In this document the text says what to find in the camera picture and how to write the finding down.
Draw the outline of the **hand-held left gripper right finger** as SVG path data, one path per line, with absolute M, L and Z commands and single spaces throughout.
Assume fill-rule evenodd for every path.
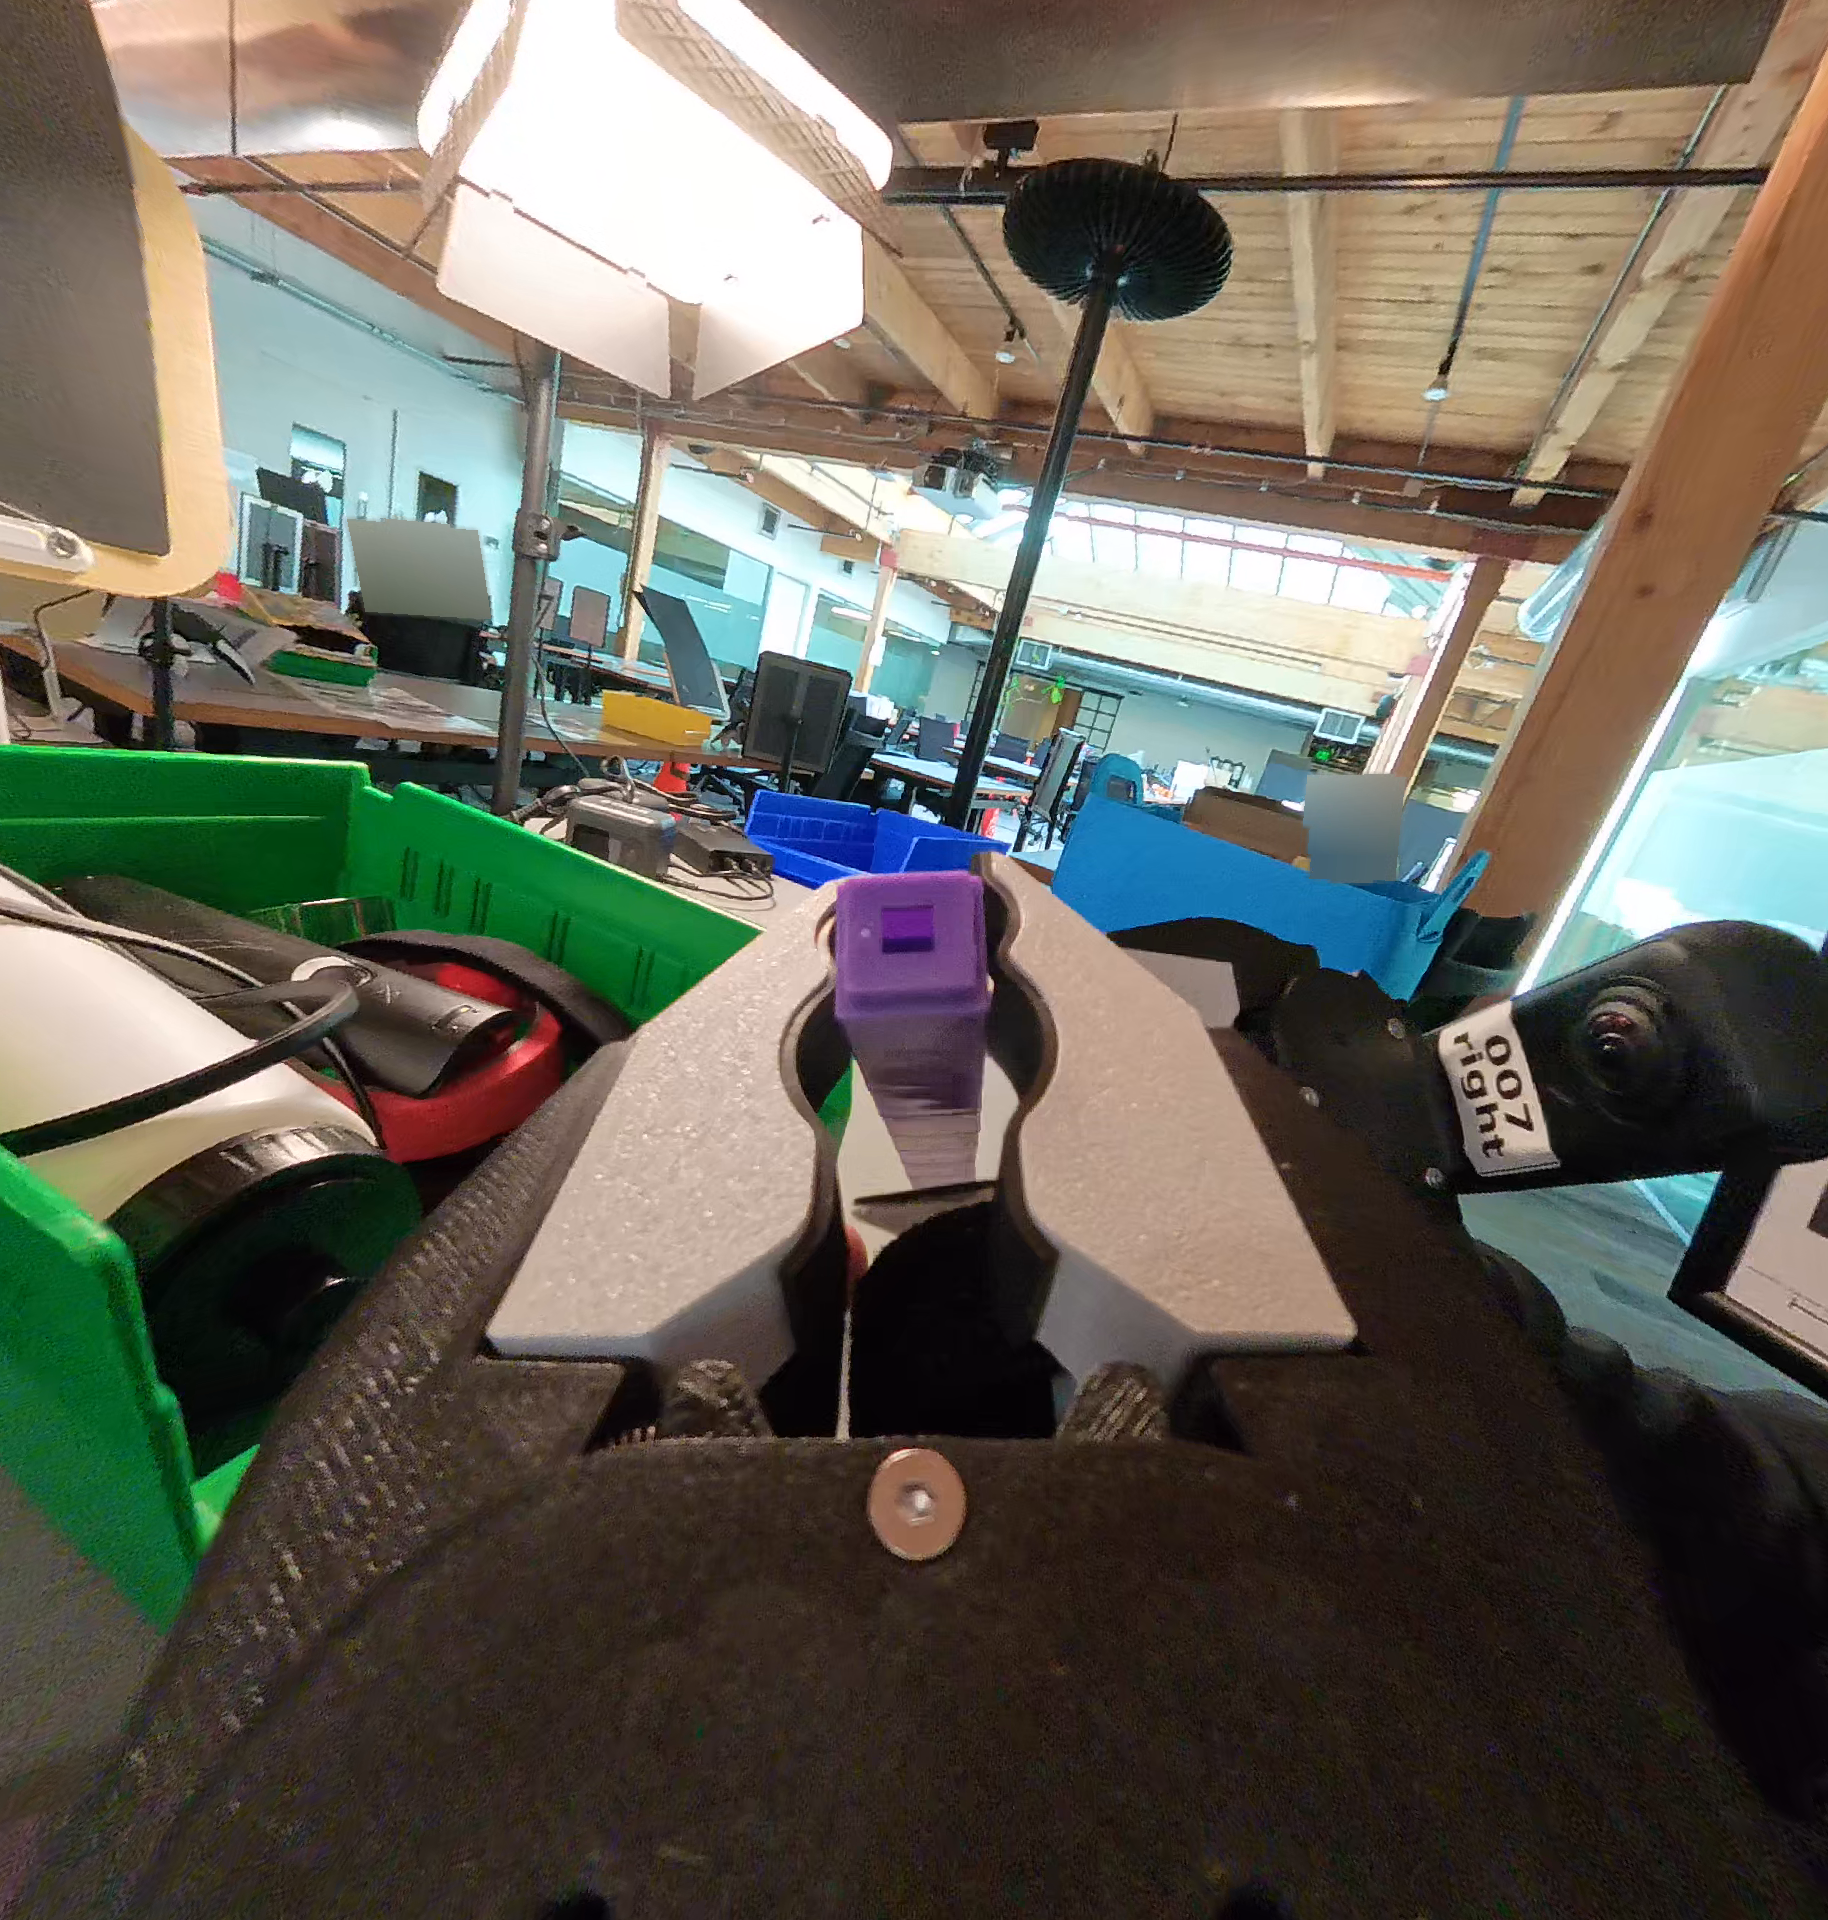
M 1215 1357 L 1357 1338 L 1218 1047 L 1225 966 L 1119 947 L 1021 865 L 985 865 L 990 1051 L 1018 1108 L 991 1214 L 991 1311 L 1073 1379 L 1168 1391 Z

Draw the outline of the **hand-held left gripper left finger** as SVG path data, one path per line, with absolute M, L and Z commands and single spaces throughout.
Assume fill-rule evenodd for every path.
M 774 1426 L 843 1436 L 850 1246 L 837 1184 L 852 1055 L 835 892 L 803 893 L 622 1047 L 495 1304 L 485 1353 L 669 1383 L 735 1365 Z

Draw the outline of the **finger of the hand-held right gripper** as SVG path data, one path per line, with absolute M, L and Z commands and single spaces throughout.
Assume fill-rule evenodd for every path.
M 945 1213 L 990 1202 L 994 1183 L 894 1188 L 849 1196 L 849 1225 L 862 1240 L 891 1240 Z

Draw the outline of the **purple plastic tool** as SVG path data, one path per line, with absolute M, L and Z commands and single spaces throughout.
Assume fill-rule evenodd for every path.
M 835 890 L 835 1019 L 912 1191 L 975 1183 L 991 1005 L 985 900 L 968 870 Z

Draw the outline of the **green plastic bin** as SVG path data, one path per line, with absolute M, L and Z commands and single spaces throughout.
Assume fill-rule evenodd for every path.
M 352 762 L 0 747 L 0 861 L 121 873 L 233 914 L 388 900 L 398 926 L 509 940 L 646 1019 L 748 921 Z M 164 1631 L 239 1468 L 194 1473 L 144 1346 L 131 1258 L 0 1152 L 0 1471 L 68 1580 Z

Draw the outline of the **person's right forearm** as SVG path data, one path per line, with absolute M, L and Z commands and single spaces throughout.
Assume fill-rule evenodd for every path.
M 1646 1366 L 1525 1263 L 1475 1251 L 1605 1457 L 1722 1742 L 1828 1899 L 1828 1406 Z

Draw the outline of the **blue plastic bin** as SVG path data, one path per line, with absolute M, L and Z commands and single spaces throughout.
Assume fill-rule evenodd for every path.
M 771 870 L 794 884 L 821 890 L 854 873 L 967 872 L 994 839 L 921 821 L 895 810 L 756 791 L 744 824 Z

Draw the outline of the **yellow box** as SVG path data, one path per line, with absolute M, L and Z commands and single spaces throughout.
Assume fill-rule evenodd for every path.
M 672 761 L 693 761 L 713 743 L 717 720 L 696 706 L 630 689 L 599 697 L 599 728 Z

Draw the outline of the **black monitor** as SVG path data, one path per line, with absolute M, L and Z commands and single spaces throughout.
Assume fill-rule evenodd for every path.
M 748 764 L 771 773 L 780 791 L 826 771 L 846 725 L 852 673 L 762 652 L 750 677 L 739 747 Z

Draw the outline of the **grey laptop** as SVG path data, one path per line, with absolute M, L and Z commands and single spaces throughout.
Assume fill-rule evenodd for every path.
M 674 702 L 725 725 L 730 716 L 730 699 L 690 601 L 658 587 L 638 587 L 634 599 L 659 637 Z

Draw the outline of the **wooden workbench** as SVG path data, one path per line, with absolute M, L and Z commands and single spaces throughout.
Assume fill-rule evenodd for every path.
M 92 706 L 104 716 L 100 730 L 116 745 L 141 743 L 151 726 L 151 677 L 134 656 L 113 653 L 84 640 L 54 640 L 44 653 L 37 637 L 10 633 L 0 648 L 28 660 L 37 671 L 54 665 L 65 706 Z M 334 740 L 377 740 L 493 751 L 501 699 L 495 689 L 469 687 L 418 675 L 380 673 L 364 689 L 334 687 L 257 673 L 246 684 L 215 660 L 181 660 L 174 677 L 176 722 L 200 733 L 320 734 Z M 585 762 L 623 759 L 642 762 L 733 764 L 735 751 L 702 743 L 666 743 L 608 726 L 607 708 L 531 701 L 525 712 L 525 750 L 564 755 Z

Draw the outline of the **silver metal stand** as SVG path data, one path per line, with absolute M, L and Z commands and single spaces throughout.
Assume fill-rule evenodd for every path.
M 525 734 L 536 702 L 539 598 L 547 567 L 560 551 L 560 403 L 564 357 L 528 335 L 514 338 L 514 367 L 525 406 L 520 501 L 513 527 L 509 618 L 505 623 L 503 685 L 496 708 L 493 810 L 507 818 L 520 801 Z

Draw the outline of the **white monitor back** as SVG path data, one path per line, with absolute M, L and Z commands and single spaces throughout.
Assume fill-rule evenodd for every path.
M 345 527 L 360 630 L 377 665 L 473 685 L 495 603 L 479 533 L 439 520 L 354 518 Z

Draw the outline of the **black round lamp stand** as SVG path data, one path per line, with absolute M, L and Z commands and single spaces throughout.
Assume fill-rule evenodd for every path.
M 1077 311 L 1077 329 L 950 787 L 942 821 L 952 826 L 967 826 L 975 810 L 1107 324 L 1182 320 L 1215 300 L 1233 263 L 1228 225 L 1201 192 L 1121 158 L 1031 171 L 1006 198 L 1002 239 L 1029 283 Z

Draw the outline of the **black panel with pale rim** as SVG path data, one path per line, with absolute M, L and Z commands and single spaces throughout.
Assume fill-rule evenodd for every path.
M 0 2 L 0 573 L 185 596 L 232 549 L 201 236 L 92 9 Z

